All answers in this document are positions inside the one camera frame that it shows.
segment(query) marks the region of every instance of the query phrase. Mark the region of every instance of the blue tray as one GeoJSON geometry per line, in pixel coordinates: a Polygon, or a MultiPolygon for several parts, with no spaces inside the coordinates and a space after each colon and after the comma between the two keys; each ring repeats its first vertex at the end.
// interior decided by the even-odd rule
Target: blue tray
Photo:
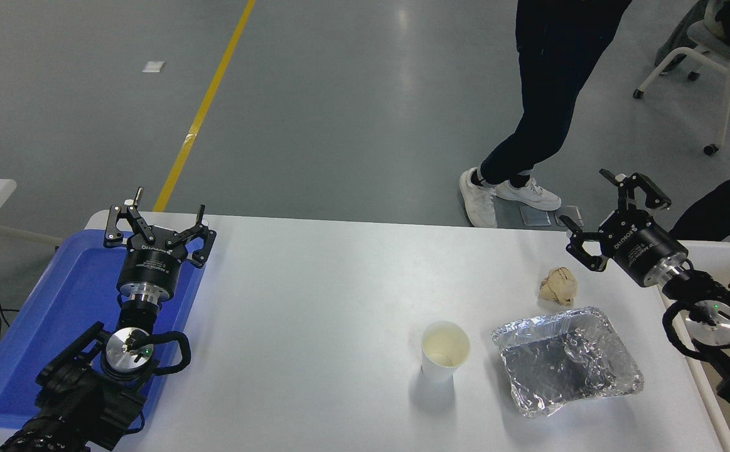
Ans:
{"type": "MultiPolygon", "coordinates": [[[[103,248],[103,235],[104,231],[90,229],[64,241],[1,341],[0,427],[19,429],[37,414],[34,402],[41,387],[35,377],[64,347],[95,321],[109,331],[116,326],[116,279],[126,249],[103,248]]],[[[190,264],[181,266],[175,297],[161,306],[156,333],[183,331],[202,274],[190,264]]],[[[154,356],[160,365],[170,365],[177,349],[175,343],[156,347],[154,356]]],[[[94,367],[100,370],[99,360],[94,367]]],[[[147,396],[143,409],[147,423],[164,378],[153,377],[141,390],[147,396]]]]}

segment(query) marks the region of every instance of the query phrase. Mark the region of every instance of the small white paper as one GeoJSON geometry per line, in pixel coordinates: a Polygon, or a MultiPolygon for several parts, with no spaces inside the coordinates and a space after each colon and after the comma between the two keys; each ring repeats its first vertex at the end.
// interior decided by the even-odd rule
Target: small white paper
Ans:
{"type": "Polygon", "coordinates": [[[144,64],[144,69],[141,71],[146,73],[161,72],[161,68],[164,67],[164,63],[166,63],[166,61],[148,61],[147,64],[144,64]]]}

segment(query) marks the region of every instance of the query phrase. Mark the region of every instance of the crumpled paper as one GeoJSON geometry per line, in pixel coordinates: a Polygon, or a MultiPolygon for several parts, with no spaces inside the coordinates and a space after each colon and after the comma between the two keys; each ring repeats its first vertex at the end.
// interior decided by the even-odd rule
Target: crumpled paper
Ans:
{"type": "Polygon", "coordinates": [[[554,269],[540,282],[538,295],[546,300],[557,301],[562,306],[573,306],[577,295],[577,279],[566,267],[554,269]]]}

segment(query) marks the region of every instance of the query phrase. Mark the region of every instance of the robotic arm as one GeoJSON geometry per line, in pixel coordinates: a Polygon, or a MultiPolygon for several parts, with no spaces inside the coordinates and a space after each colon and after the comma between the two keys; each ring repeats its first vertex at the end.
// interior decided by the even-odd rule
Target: robotic arm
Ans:
{"type": "Polygon", "coordinates": [[[181,264],[201,268],[216,232],[202,223],[202,205],[195,226],[186,231],[147,225],[137,211],[142,191],[139,188],[136,197],[121,206],[111,206],[105,229],[106,248],[127,249],[116,283],[121,306],[116,328],[104,331],[103,323],[94,323],[41,370],[35,380],[41,386],[35,400],[40,411],[0,446],[0,452],[88,452],[89,441],[113,450],[123,435],[144,428],[144,384],[154,375],[180,372],[189,365],[186,335],[156,334],[153,327],[161,303],[175,294],[181,264]],[[119,220],[130,224],[132,235],[127,239],[117,228],[119,220]],[[188,252],[186,244],[196,238],[203,241],[201,249],[188,252]],[[178,343],[181,361],[159,367],[153,349],[169,342],[178,343]],[[98,357],[102,372],[92,366],[98,357]],[[141,418],[141,427],[130,429],[136,418],[141,418]]]}
{"type": "Polygon", "coordinates": [[[730,403],[730,284],[724,287],[706,272],[694,269],[689,250],[655,223],[649,212],[639,209],[635,189],[640,188],[649,209],[668,208],[672,201],[645,175],[600,174],[618,189],[618,208],[597,232],[583,232],[571,218],[562,222],[571,231],[566,251],[586,268],[601,272],[614,260],[641,287],[659,285],[675,303],[663,314],[663,329],[669,342],[686,357],[709,362],[722,377],[719,397],[730,403]],[[597,241],[601,254],[586,252],[586,241],[597,241]],[[677,336],[672,321],[685,313],[686,329],[694,350],[677,336]]]}

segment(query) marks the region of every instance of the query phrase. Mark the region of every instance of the chair leg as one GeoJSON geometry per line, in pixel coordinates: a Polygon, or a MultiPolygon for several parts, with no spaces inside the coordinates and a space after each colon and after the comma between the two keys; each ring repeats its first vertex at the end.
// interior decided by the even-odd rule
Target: chair leg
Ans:
{"type": "Polygon", "coordinates": [[[727,136],[727,124],[730,120],[730,71],[724,81],[724,97],[721,100],[721,117],[715,147],[721,149],[724,146],[724,138],[727,136]]]}
{"type": "Polygon", "coordinates": [[[717,71],[720,72],[726,72],[727,68],[722,66],[721,64],[718,64],[716,61],[709,59],[705,55],[701,54],[698,51],[695,51],[692,48],[676,48],[673,51],[669,52],[668,55],[666,55],[666,58],[663,58],[663,61],[658,64],[657,68],[655,68],[652,72],[649,73],[649,77],[647,77],[646,80],[641,83],[641,85],[638,86],[637,89],[635,89],[634,93],[632,94],[632,97],[635,99],[640,99],[643,97],[643,93],[646,91],[647,86],[649,86],[652,81],[658,78],[658,75],[660,75],[660,72],[663,72],[663,69],[666,68],[666,66],[672,62],[672,60],[677,57],[677,55],[686,55],[692,60],[695,60],[697,62],[701,62],[704,65],[709,66],[710,68],[714,68],[717,71]]]}
{"type": "MultiPolygon", "coordinates": [[[[705,57],[708,57],[708,54],[710,54],[710,51],[704,49],[702,46],[697,46],[695,48],[696,51],[703,54],[705,57]]],[[[689,71],[688,79],[691,81],[696,81],[698,78],[700,78],[700,70],[706,65],[704,62],[697,61],[697,63],[692,66],[692,69],[689,71]]]]}

